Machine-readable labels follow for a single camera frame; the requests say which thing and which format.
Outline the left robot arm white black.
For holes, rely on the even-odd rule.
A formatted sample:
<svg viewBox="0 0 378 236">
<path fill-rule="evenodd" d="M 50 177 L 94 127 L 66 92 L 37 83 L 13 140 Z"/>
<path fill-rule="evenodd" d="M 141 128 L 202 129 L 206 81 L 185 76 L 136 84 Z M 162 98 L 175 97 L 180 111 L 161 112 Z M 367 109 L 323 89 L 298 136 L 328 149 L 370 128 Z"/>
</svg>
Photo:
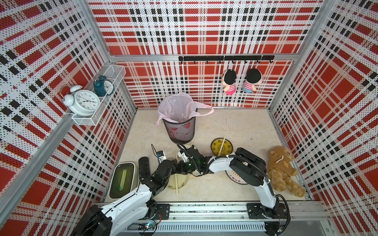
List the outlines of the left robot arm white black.
<svg viewBox="0 0 378 236">
<path fill-rule="evenodd" d="M 189 162 L 164 160 L 150 173 L 149 158 L 139 159 L 139 186 L 108 205 L 88 208 L 71 233 L 72 236 L 116 236 L 130 224 L 154 215 L 156 201 L 153 198 L 167 186 L 170 176 L 190 174 Z"/>
</svg>

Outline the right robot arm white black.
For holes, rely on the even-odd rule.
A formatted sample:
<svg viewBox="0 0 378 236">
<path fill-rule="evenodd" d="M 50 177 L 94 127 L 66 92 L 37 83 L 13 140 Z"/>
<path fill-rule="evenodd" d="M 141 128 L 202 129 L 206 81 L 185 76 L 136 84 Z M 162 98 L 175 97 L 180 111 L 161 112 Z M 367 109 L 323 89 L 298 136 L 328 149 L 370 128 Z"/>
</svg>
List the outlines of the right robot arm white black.
<svg viewBox="0 0 378 236">
<path fill-rule="evenodd" d="M 287 204 L 279 201 L 284 201 L 284 197 L 273 192 L 263 159 L 241 147 L 232 154 L 205 157 L 194 146 L 177 146 L 182 174 L 196 171 L 200 176 L 204 176 L 221 171 L 234 171 L 244 182 L 253 186 L 259 196 L 260 203 L 252 206 L 250 214 L 266 219 L 291 219 Z"/>
</svg>

